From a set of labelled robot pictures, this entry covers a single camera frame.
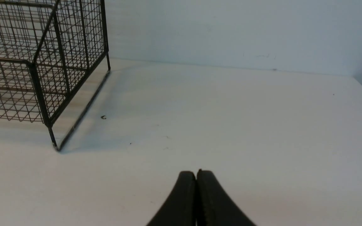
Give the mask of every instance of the white tabletop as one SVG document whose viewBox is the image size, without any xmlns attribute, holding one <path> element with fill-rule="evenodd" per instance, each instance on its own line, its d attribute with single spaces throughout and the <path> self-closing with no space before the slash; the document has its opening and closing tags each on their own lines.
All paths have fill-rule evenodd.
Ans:
<svg viewBox="0 0 362 226">
<path fill-rule="evenodd" d="M 63 153 L 43 125 L 0 120 L 0 226 L 142 226 L 178 173 L 199 168 L 258 226 L 362 225 L 362 86 L 353 78 L 112 64 Z"/>
</svg>

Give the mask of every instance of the black rubber gripper pad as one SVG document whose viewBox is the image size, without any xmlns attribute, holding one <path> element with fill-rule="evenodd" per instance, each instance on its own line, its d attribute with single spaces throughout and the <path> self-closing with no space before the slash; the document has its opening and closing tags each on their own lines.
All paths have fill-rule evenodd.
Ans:
<svg viewBox="0 0 362 226">
<path fill-rule="evenodd" d="M 255 226 L 223 190 L 211 171 L 197 174 L 198 226 Z"/>
<path fill-rule="evenodd" d="M 195 188 L 194 173 L 180 172 L 173 190 L 147 226 L 195 226 Z"/>
</svg>

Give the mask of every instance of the white wall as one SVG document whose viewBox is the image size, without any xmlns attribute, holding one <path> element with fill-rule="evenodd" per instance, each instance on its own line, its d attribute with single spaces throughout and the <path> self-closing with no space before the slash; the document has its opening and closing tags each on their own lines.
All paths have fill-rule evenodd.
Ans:
<svg viewBox="0 0 362 226">
<path fill-rule="evenodd" d="M 106 0 L 111 55 L 354 76 L 362 0 Z"/>
</svg>

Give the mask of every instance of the black metal wire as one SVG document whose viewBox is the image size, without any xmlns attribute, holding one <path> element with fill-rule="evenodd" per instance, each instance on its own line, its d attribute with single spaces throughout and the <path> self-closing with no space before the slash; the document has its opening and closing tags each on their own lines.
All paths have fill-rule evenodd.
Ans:
<svg viewBox="0 0 362 226">
<path fill-rule="evenodd" d="M 0 119 L 52 127 L 108 52 L 101 2 L 0 0 Z"/>
</svg>

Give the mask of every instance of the wire mesh cage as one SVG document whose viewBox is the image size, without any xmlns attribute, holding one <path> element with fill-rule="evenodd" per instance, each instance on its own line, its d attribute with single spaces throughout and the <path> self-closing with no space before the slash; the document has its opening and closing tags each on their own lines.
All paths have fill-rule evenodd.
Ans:
<svg viewBox="0 0 362 226">
<path fill-rule="evenodd" d="M 0 0 L 0 119 L 43 122 L 60 149 L 52 126 L 104 57 L 104 0 Z"/>
</svg>

